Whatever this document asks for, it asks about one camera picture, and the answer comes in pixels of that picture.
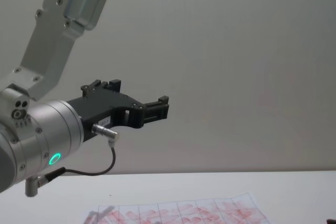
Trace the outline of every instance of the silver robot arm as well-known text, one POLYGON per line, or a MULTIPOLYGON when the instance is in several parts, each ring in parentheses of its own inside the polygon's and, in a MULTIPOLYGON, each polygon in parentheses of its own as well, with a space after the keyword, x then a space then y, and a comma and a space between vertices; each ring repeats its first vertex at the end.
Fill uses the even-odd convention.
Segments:
POLYGON ((73 44, 96 26, 106 0, 44 0, 20 66, 0 81, 0 193, 37 174, 83 143, 80 116, 67 103, 30 106, 56 86, 73 44))

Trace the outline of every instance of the green led ring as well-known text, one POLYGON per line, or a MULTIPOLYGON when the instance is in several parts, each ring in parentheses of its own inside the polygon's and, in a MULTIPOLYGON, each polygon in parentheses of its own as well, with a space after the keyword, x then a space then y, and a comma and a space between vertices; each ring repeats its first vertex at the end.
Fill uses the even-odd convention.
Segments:
POLYGON ((49 165, 54 165, 56 164, 60 159, 61 159, 61 154, 60 153, 56 153, 54 154, 51 159, 49 160, 49 165))

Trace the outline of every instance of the white table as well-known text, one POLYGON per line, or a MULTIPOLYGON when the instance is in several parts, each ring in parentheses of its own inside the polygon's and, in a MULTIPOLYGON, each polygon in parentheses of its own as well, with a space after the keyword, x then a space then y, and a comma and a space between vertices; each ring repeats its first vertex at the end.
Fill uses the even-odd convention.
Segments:
POLYGON ((0 223, 82 224, 98 205, 137 205, 251 192, 271 223, 336 219, 336 172, 65 176, 26 198, 24 183, 0 194, 0 223))

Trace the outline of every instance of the paper sheet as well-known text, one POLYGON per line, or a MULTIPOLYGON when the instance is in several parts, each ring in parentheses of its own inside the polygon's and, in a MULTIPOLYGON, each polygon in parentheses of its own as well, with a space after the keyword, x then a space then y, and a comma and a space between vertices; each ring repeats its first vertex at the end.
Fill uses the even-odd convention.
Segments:
POLYGON ((84 224, 270 224, 250 194, 136 206, 99 206, 84 224))

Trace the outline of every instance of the black cable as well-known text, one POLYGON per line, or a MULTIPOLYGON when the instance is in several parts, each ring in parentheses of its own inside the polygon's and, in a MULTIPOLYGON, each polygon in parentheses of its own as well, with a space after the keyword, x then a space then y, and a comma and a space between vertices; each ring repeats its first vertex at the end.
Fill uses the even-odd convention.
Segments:
POLYGON ((99 172, 99 173, 85 173, 85 172, 81 172, 79 170, 71 170, 71 169, 66 169, 65 172, 66 173, 76 173, 76 174, 79 174, 79 175, 86 175, 86 176, 99 176, 99 175, 103 175, 105 173, 108 173, 113 167, 114 167, 114 164, 116 163, 116 151, 114 148, 111 148, 112 150, 112 164, 110 165, 109 168, 107 168, 106 170, 103 170, 102 172, 99 172))

